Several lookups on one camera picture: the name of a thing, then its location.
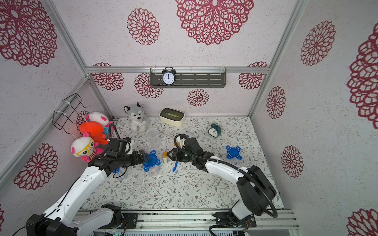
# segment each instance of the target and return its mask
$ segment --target orange plush toy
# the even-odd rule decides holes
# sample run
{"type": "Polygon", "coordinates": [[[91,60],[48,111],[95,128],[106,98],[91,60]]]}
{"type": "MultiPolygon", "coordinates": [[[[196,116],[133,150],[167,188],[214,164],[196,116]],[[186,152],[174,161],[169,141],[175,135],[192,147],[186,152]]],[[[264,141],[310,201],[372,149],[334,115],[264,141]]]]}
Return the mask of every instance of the orange plush toy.
{"type": "Polygon", "coordinates": [[[95,142],[99,144],[108,144],[109,141],[105,140],[106,135],[102,132],[104,131],[103,126],[100,123],[94,121],[84,122],[80,125],[80,132],[81,133],[88,133],[89,137],[91,137],[95,142]]]}

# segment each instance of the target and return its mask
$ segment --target floor mat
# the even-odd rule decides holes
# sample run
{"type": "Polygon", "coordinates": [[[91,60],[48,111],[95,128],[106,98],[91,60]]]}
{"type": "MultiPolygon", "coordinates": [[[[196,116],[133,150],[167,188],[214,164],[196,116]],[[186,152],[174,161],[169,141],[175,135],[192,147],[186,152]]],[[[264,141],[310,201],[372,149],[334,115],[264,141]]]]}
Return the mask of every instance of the floor mat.
{"type": "MultiPolygon", "coordinates": [[[[135,140],[137,150],[144,149],[146,153],[153,150],[146,134],[130,131],[128,118],[120,118],[116,127],[121,138],[135,140]]],[[[187,117],[181,127],[162,123],[158,117],[150,117],[149,128],[152,127],[160,133],[161,146],[156,150],[160,158],[163,152],[174,147],[176,134],[195,137],[204,151],[224,160],[227,145],[239,146],[243,157],[241,166],[258,166],[276,188],[249,117],[187,117]],[[212,123],[220,125],[221,136],[215,138],[208,134],[212,123]]],[[[122,209],[231,208],[240,199],[237,186],[220,176],[200,171],[190,163],[179,163],[178,170],[173,173],[173,161],[167,165],[161,162],[161,175],[158,177],[147,175],[142,165],[129,168],[128,176],[122,182],[109,176],[89,196],[82,209],[98,209],[105,203],[118,205],[122,209]]],[[[284,207],[278,191],[273,202],[277,208],[284,207]]]]}

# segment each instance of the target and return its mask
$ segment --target black cable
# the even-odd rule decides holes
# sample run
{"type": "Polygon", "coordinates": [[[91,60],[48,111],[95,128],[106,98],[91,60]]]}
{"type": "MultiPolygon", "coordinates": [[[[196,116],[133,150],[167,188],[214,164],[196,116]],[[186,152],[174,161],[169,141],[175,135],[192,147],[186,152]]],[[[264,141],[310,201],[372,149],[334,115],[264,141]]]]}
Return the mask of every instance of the black cable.
{"type": "MultiPolygon", "coordinates": [[[[81,177],[81,175],[75,180],[75,182],[72,183],[72,185],[70,186],[70,188],[68,189],[68,191],[67,191],[66,194],[64,195],[64,198],[63,198],[63,200],[60,202],[60,204],[58,205],[58,207],[62,204],[62,202],[64,201],[64,199],[67,197],[68,192],[71,190],[72,186],[76,183],[76,181],[77,181],[80,177],[81,177]]],[[[42,221],[43,219],[46,219],[46,218],[49,217],[51,214],[53,214],[55,211],[56,211],[56,209],[54,209],[50,214],[48,214],[47,216],[41,218],[41,219],[40,219],[39,221],[37,221],[37,222],[31,223],[31,224],[29,224],[29,225],[26,225],[26,226],[24,226],[24,227],[19,228],[19,229],[18,229],[18,230],[12,235],[12,236],[15,236],[15,235],[16,235],[20,230],[22,230],[23,228],[26,228],[26,227],[28,227],[28,226],[34,225],[34,224],[36,224],[36,223],[42,221]]]]}
{"type": "Polygon", "coordinates": [[[116,175],[116,173],[114,173],[113,178],[114,178],[114,179],[117,179],[117,178],[119,178],[119,177],[122,177],[122,176],[126,173],[126,171],[127,171],[127,168],[126,168],[125,172],[124,172],[122,175],[118,176],[118,177],[114,177],[114,176],[116,175]]]}
{"type": "Polygon", "coordinates": [[[112,139],[112,127],[114,128],[114,132],[116,132],[117,138],[121,139],[121,138],[119,137],[119,134],[118,134],[117,128],[116,128],[116,126],[114,125],[114,123],[110,123],[110,124],[109,124],[109,142],[108,142],[108,144],[106,145],[106,148],[104,149],[104,151],[100,154],[100,155],[102,155],[102,156],[105,155],[106,150],[107,150],[108,147],[109,147],[110,140],[112,139]]]}
{"type": "Polygon", "coordinates": [[[209,232],[211,233],[212,236],[218,236],[218,235],[216,235],[215,233],[213,233],[212,229],[214,229],[214,228],[224,228],[224,227],[229,227],[229,226],[233,226],[233,225],[240,224],[240,223],[242,223],[243,221],[248,220],[250,216],[251,216],[251,215],[248,215],[248,216],[246,216],[244,219],[241,219],[241,220],[239,220],[239,221],[237,221],[237,222],[235,222],[235,223],[231,223],[231,224],[226,224],[226,225],[212,225],[212,226],[209,227],[209,232]]]}
{"type": "Polygon", "coordinates": [[[252,183],[253,183],[253,184],[259,189],[259,191],[264,195],[265,199],[268,201],[269,206],[271,207],[271,209],[272,209],[272,211],[273,211],[273,213],[271,213],[270,211],[268,211],[268,210],[265,209],[264,212],[267,213],[268,215],[270,215],[270,216],[273,217],[273,218],[277,218],[277,217],[278,217],[277,209],[276,209],[276,207],[274,206],[273,202],[269,199],[269,197],[267,196],[267,194],[265,193],[265,191],[263,190],[263,188],[261,187],[261,185],[260,185],[260,184],[259,184],[254,178],[252,178],[252,176],[250,176],[247,172],[245,172],[245,171],[239,169],[238,167],[234,166],[233,164],[230,164],[230,163],[225,162],[225,161],[223,161],[223,160],[218,160],[218,159],[212,159],[212,158],[202,157],[202,156],[198,156],[198,155],[195,155],[195,154],[189,153],[189,152],[183,150],[183,149],[177,144],[177,142],[176,142],[177,137],[180,137],[180,138],[181,138],[181,137],[182,137],[182,138],[187,138],[187,136],[184,135],[184,134],[178,134],[178,135],[175,136],[175,138],[174,138],[174,140],[173,140],[173,142],[174,142],[174,144],[176,145],[176,147],[177,147],[180,151],[182,151],[183,153],[185,153],[185,154],[187,154],[187,155],[190,155],[190,156],[193,156],[193,157],[200,158],[200,159],[204,159],[204,160],[209,160],[209,161],[213,161],[213,162],[218,162],[218,163],[225,164],[225,165],[227,165],[227,166],[229,166],[229,167],[231,167],[231,168],[233,168],[233,169],[239,171],[240,173],[242,173],[242,174],[243,174],[243,175],[244,175],[244,176],[245,176],[250,182],[252,182],[252,183]]]}

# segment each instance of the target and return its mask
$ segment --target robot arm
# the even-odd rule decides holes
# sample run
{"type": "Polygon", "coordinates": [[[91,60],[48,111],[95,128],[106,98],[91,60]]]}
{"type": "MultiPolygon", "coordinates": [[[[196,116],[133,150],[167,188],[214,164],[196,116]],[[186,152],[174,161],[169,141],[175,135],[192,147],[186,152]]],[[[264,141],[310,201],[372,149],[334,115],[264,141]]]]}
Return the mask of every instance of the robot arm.
{"type": "Polygon", "coordinates": [[[71,188],[42,215],[34,214],[26,222],[28,236],[64,235],[85,236],[94,230],[109,225],[121,224],[121,208],[111,204],[103,205],[96,212],[73,221],[79,208],[93,190],[118,167],[142,164],[143,150],[133,151],[133,140],[111,139],[103,155],[97,155],[71,188]]]}
{"type": "Polygon", "coordinates": [[[208,173],[216,174],[237,185],[242,201],[238,201],[230,210],[229,218],[241,220],[250,214],[261,216],[263,212],[277,217],[272,203],[276,191],[257,166],[237,167],[220,160],[213,153],[203,151],[196,138],[179,134],[174,139],[176,148],[167,153],[173,161],[192,162],[192,165],[208,173]],[[266,211],[270,206],[273,214],[266,211]]]}

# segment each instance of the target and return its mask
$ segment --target teal alarm clock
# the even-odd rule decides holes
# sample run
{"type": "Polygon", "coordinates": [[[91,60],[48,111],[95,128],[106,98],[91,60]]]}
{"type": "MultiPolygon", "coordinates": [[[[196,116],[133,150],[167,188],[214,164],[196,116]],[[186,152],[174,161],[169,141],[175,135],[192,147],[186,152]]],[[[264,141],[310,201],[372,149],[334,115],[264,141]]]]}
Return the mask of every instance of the teal alarm clock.
{"type": "Polygon", "coordinates": [[[211,128],[208,130],[208,133],[213,137],[218,137],[222,133],[220,126],[217,124],[211,124],[211,128]]]}

